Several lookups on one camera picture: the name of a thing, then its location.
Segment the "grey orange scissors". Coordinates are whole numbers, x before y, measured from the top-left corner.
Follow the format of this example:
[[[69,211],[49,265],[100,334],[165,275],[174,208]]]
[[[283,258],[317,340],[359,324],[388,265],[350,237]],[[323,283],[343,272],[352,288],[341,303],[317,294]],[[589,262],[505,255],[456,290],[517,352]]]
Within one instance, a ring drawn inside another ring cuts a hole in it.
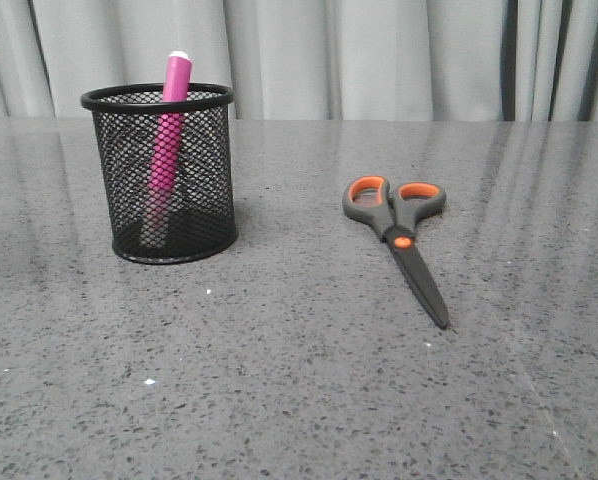
[[[342,196],[344,214],[374,231],[390,249],[415,298],[434,324],[444,330],[449,313],[439,288],[416,246],[419,221],[442,212],[445,190],[432,183],[411,182],[392,188],[382,176],[352,181]]]

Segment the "pink marker pen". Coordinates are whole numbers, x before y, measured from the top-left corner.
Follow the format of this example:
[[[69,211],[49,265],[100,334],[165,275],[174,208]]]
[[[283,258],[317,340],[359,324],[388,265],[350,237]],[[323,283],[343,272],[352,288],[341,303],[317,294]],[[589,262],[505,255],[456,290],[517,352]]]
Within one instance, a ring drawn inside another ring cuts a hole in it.
[[[187,99],[191,71],[192,61],[187,53],[173,51],[169,55],[162,92],[164,103],[183,102]],[[182,140],[182,125],[182,113],[164,113],[158,119],[140,235],[140,243],[146,248],[157,249],[165,246]]]

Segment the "black mesh pen holder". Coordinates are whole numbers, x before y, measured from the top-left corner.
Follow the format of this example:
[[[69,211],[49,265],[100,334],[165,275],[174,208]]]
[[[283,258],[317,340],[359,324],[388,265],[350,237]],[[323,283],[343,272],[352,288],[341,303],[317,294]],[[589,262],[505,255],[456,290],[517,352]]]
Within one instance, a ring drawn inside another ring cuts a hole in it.
[[[92,114],[112,248],[144,264],[214,255],[237,238],[227,86],[192,83],[166,102],[162,85],[97,89],[81,97]]]

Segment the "grey curtain backdrop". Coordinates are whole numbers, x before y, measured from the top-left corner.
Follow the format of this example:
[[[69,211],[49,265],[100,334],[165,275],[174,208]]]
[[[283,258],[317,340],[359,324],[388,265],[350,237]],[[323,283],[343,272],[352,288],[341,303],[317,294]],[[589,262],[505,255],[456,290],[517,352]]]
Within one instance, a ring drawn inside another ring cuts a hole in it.
[[[79,116],[174,50],[243,119],[598,121],[598,1],[0,1],[0,116]]]

